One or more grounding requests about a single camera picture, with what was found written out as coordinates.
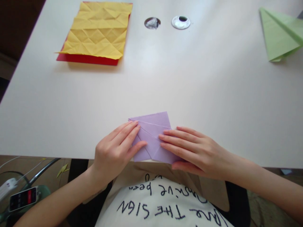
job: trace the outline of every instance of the phone screen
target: phone screen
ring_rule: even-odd
[[[10,211],[25,207],[37,200],[37,189],[31,188],[29,190],[20,192],[18,194],[12,195],[9,201]]]

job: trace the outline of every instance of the wrist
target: wrist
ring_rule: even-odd
[[[260,177],[263,168],[248,159],[237,156],[236,163],[231,169],[228,181],[249,189],[251,184]]]
[[[85,171],[85,174],[88,187],[92,190],[93,194],[99,192],[110,182],[102,173],[97,172],[94,164]]]

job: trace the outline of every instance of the power strip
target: power strip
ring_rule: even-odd
[[[7,180],[1,187],[0,187],[0,202],[10,193],[13,189],[17,187],[17,181],[15,178],[11,178]]]

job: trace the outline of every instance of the smartphone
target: smartphone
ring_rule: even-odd
[[[9,211],[20,210],[36,203],[38,195],[38,186],[12,195],[9,199]]]

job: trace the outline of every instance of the yellow paper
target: yellow paper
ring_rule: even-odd
[[[130,3],[81,2],[61,54],[123,56]]]

